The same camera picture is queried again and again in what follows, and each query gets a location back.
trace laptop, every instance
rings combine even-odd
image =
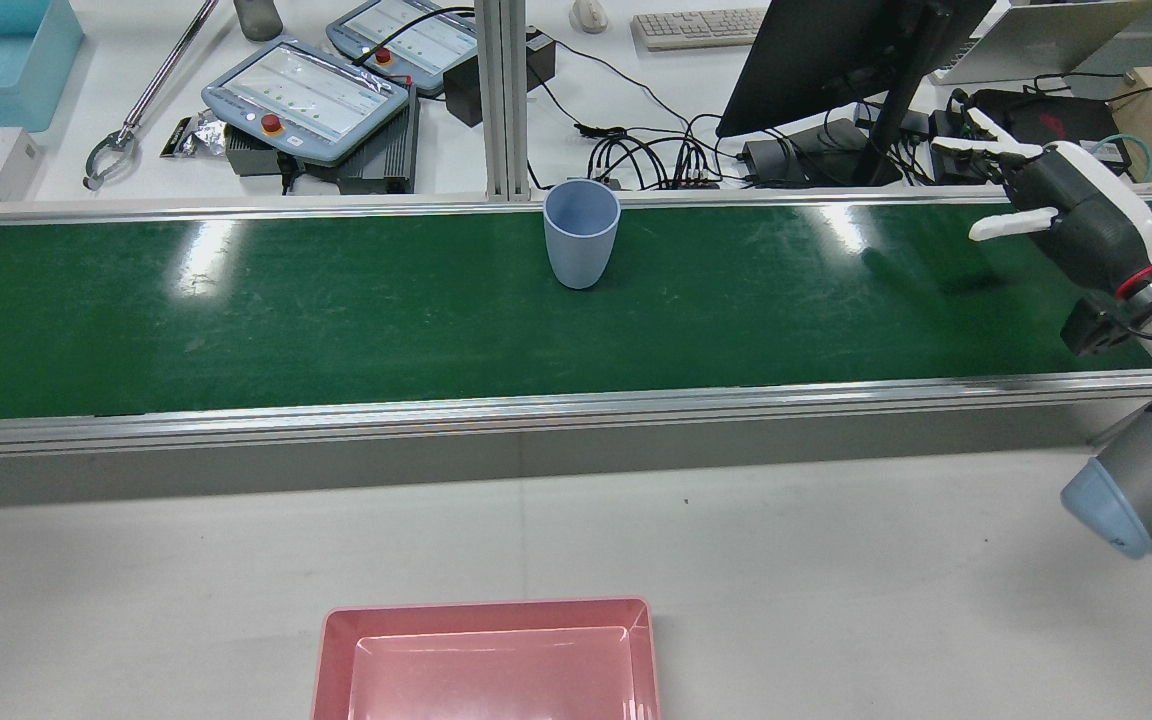
[[[1152,0],[1015,5],[949,65],[933,70],[932,82],[963,85],[1069,73],[1149,8]]]

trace gray bottle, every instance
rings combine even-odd
[[[273,40],[283,32],[283,18],[278,17],[274,0],[234,0],[234,10],[248,40]]]

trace plastic cup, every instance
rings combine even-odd
[[[558,281],[573,290],[598,282],[621,222],[621,200],[604,183],[570,179],[544,202],[545,250]]]

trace blue bin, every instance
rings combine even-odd
[[[47,129],[82,40],[67,0],[0,0],[0,127]]]

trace plastic tray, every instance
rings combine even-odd
[[[641,598],[333,611],[314,720],[659,720]]]
[[[0,127],[47,129],[82,38],[65,0],[0,0]]]

